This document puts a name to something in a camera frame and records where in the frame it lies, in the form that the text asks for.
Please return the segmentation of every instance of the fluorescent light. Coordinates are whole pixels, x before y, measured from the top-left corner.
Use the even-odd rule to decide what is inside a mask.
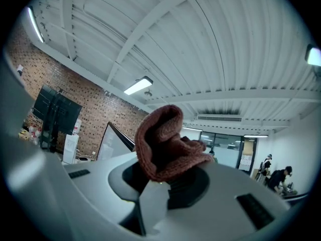
[[[186,130],[193,130],[193,131],[203,131],[203,130],[198,130],[198,129],[192,129],[192,128],[187,128],[187,127],[183,127]]]
[[[34,29],[35,29],[35,31],[36,31],[36,33],[37,33],[37,36],[38,36],[40,42],[43,43],[43,42],[44,42],[44,39],[43,39],[43,37],[42,37],[39,29],[38,29],[38,25],[37,25],[37,23],[36,23],[36,19],[35,19],[35,16],[34,16],[34,12],[31,10],[30,7],[28,7],[28,13],[29,13],[29,17],[30,17],[30,20],[31,20],[31,22],[32,22],[32,25],[34,26]]]
[[[141,78],[138,82],[136,82],[134,85],[132,85],[130,88],[126,89],[124,91],[125,94],[133,94],[137,91],[140,91],[143,88],[146,88],[148,86],[152,85],[152,80],[148,78],[147,76],[144,76]]]
[[[306,61],[308,64],[321,66],[321,50],[315,47],[311,48],[311,46],[308,46]]]
[[[244,135],[245,138],[267,138],[268,135]]]

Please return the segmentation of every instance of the tv monitor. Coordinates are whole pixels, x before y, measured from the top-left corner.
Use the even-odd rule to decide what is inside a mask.
[[[43,85],[36,99],[32,113],[45,125],[54,123],[62,133],[72,134],[82,106],[64,97],[47,85]]]

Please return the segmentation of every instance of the brown knitted cloth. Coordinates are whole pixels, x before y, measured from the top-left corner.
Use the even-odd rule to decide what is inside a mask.
[[[153,181],[171,180],[201,162],[212,161],[203,154],[203,142],[180,137],[183,112],[166,105],[148,115],[135,135],[138,161],[146,176]]]

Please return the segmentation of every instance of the red brick wall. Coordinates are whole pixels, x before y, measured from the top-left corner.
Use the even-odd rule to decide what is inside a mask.
[[[37,98],[42,85],[47,84],[56,91],[62,88],[64,96],[83,106],[79,114],[82,125],[77,147],[82,155],[91,155],[93,151],[98,154],[108,122],[133,139],[140,122],[147,115],[115,95],[107,96],[101,87],[36,48],[22,26],[18,25],[13,30],[8,42],[8,54],[15,67],[19,64],[23,66],[25,89],[33,99]],[[42,121],[32,113],[26,122],[39,127],[42,125]],[[59,150],[63,150],[64,142],[65,136],[59,134]]]

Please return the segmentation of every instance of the air conditioner vent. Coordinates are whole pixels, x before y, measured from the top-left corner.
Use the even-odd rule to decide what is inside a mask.
[[[214,115],[198,115],[197,119],[204,121],[216,121],[216,122],[241,122],[242,118],[238,116],[214,116]]]

